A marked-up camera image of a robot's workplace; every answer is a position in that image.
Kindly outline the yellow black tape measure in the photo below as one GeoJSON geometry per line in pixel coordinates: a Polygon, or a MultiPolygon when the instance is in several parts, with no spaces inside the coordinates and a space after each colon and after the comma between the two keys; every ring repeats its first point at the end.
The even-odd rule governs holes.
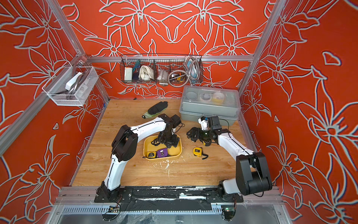
{"type": "Polygon", "coordinates": [[[148,151],[146,153],[146,158],[147,159],[155,159],[155,158],[157,158],[157,152],[156,151],[148,151]]]}

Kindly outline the purple tape measure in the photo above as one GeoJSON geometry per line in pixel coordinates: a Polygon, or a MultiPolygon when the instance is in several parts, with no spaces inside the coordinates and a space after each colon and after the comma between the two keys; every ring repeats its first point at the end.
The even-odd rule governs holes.
{"type": "Polygon", "coordinates": [[[164,157],[168,157],[168,156],[169,156],[169,154],[168,154],[167,148],[162,148],[157,151],[157,158],[164,158],[164,157]]]}

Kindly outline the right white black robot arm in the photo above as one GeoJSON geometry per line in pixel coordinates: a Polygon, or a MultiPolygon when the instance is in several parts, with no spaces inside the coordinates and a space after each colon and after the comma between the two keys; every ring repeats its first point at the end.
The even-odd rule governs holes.
{"type": "Polygon", "coordinates": [[[272,190],[273,184],[265,155],[241,144],[227,128],[222,128],[217,116],[201,117],[200,127],[193,127],[187,137],[205,146],[215,142],[224,148],[236,162],[235,178],[223,180],[219,186],[223,194],[256,195],[272,190]]]}

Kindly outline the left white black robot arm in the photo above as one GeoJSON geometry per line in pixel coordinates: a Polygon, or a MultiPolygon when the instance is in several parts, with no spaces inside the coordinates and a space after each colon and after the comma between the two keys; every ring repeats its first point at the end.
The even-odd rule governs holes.
{"type": "Polygon", "coordinates": [[[111,165],[105,180],[96,192],[96,200],[113,202],[118,198],[125,166],[135,155],[138,142],[144,138],[158,133],[156,141],[165,145],[167,149],[178,146],[180,138],[175,129],[180,124],[181,119],[178,115],[168,117],[166,114],[160,114],[142,125],[123,125],[112,142],[111,165]]]}

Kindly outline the yellow plastic storage tray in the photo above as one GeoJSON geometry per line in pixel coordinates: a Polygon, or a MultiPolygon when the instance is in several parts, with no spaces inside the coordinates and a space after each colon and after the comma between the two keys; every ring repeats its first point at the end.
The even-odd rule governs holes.
{"type": "MultiPolygon", "coordinates": [[[[146,153],[148,151],[158,151],[159,149],[162,148],[167,148],[166,145],[164,144],[160,144],[159,146],[155,147],[154,145],[151,144],[151,142],[157,138],[156,136],[150,136],[147,137],[144,141],[144,148],[143,148],[143,158],[146,158],[146,153]]],[[[168,157],[164,157],[164,158],[155,158],[155,159],[147,159],[149,161],[158,161],[158,160],[163,160],[163,159],[174,159],[177,158],[181,155],[182,153],[182,142],[181,142],[181,138],[179,141],[179,144],[177,145],[177,147],[171,147],[171,148],[167,148],[168,149],[168,157]]]]}

